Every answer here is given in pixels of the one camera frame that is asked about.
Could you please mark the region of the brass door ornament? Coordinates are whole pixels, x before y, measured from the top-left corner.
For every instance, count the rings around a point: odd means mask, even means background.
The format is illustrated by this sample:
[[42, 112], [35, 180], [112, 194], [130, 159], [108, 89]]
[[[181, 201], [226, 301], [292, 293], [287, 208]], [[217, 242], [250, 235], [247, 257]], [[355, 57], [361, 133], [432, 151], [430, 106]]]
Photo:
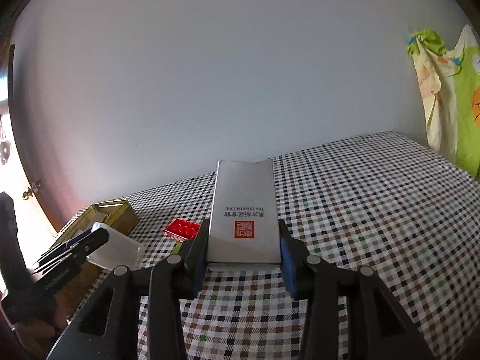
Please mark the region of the brass door ornament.
[[1, 165], [5, 165], [11, 155], [11, 132], [6, 115], [1, 115], [1, 127], [0, 127], [0, 136], [1, 136]]

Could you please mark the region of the checkered tablecloth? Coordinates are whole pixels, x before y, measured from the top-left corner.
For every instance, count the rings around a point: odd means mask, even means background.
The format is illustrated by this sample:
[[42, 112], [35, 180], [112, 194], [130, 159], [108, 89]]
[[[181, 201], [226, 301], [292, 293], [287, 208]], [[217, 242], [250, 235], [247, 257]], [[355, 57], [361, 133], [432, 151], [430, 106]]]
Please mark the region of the checkered tablecloth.
[[[397, 133], [273, 160], [279, 216], [338, 267], [375, 268], [437, 359], [479, 324], [479, 183]], [[212, 272], [181, 303], [190, 359], [296, 359], [306, 305], [278, 271]]]

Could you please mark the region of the wooden door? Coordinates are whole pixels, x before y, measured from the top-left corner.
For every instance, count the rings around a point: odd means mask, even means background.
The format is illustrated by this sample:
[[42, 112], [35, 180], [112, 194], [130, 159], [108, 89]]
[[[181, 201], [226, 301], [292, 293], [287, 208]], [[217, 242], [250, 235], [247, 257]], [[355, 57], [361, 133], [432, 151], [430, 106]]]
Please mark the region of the wooden door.
[[7, 116], [11, 133], [10, 158], [5, 165], [1, 165], [1, 191], [9, 194], [15, 202], [17, 223], [22, 233], [32, 231], [51, 239], [57, 232], [38, 201], [39, 193], [27, 201], [22, 198], [22, 193], [35, 180], [31, 177], [29, 165], [24, 160], [22, 144], [25, 134], [14, 96], [14, 56], [15, 47], [10, 45], [7, 47], [4, 69], [1, 69], [1, 115]]

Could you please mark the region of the white rectangular box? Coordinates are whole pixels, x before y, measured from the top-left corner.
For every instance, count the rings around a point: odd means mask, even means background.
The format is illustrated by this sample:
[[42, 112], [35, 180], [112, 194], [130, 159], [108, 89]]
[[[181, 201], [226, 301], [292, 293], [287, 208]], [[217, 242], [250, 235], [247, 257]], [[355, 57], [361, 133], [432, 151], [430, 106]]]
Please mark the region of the white rectangular box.
[[272, 160], [217, 164], [207, 261], [219, 270], [280, 265]]

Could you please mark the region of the red toy brick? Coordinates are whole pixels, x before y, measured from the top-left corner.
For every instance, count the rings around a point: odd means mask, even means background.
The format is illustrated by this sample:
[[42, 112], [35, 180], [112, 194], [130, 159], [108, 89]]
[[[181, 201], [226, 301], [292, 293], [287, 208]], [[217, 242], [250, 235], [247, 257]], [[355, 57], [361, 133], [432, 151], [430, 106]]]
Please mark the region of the red toy brick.
[[199, 223], [176, 218], [165, 227], [164, 232], [167, 237], [174, 239], [176, 242], [182, 243], [194, 239], [199, 228]]

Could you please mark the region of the brass door knob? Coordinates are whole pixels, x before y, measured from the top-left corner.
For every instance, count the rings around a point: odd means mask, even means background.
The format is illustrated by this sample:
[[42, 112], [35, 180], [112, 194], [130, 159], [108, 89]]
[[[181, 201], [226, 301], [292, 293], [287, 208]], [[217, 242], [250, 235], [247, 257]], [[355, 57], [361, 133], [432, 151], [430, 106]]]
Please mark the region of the brass door knob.
[[22, 198], [25, 201], [27, 201], [30, 199], [30, 197], [33, 197], [34, 195], [38, 194], [41, 189], [42, 189], [42, 181], [41, 180], [33, 181], [28, 186], [27, 190], [22, 193]]

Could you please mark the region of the green yellow hanging cloth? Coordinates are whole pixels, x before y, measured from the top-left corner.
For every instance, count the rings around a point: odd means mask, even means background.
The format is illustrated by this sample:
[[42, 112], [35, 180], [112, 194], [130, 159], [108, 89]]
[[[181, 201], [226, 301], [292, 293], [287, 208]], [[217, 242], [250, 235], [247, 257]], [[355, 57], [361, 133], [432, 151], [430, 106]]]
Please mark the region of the green yellow hanging cloth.
[[432, 29], [411, 35], [407, 52], [415, 68], [431, 150], [479, 178], [479, 43], [469, 25], [453, 49]]

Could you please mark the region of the black chair back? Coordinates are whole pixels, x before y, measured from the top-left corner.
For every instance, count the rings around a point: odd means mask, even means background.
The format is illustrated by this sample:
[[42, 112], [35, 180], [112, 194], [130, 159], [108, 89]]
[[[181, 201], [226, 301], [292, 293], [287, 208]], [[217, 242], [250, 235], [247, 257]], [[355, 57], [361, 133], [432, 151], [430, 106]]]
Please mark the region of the black chair back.
[[9, 293], [20, 293], [32, 284], [20, 250], [13, 199], [1, 193], [1, 275]]

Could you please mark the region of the clear plastic yellow case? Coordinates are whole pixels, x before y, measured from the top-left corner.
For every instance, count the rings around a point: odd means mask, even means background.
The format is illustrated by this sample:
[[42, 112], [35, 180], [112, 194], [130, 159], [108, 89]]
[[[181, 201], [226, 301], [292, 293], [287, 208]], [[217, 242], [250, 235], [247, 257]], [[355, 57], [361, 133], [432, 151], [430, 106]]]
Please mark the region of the clear plastic yellow case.
[[138, 269], [143, 261], [145, 246], [101, 222], [93, 224], [92, 233], [98, 233], [101, 229], [107, 231], [108, 241], [90, 253], [87, 261], [109, 271], [120, 265], [128, 267], [131, 271]]

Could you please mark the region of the lime green toy brick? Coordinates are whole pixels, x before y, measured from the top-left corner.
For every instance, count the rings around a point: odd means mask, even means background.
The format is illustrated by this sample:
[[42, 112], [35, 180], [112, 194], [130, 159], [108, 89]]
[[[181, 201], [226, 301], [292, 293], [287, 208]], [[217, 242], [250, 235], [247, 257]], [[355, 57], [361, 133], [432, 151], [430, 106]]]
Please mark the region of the lime green toy brick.
[[179, 254], [183, 259], [186, 259], [186, 256], [191, 250], [191, 242], [177, 242], [172, 249], [171, 254]]

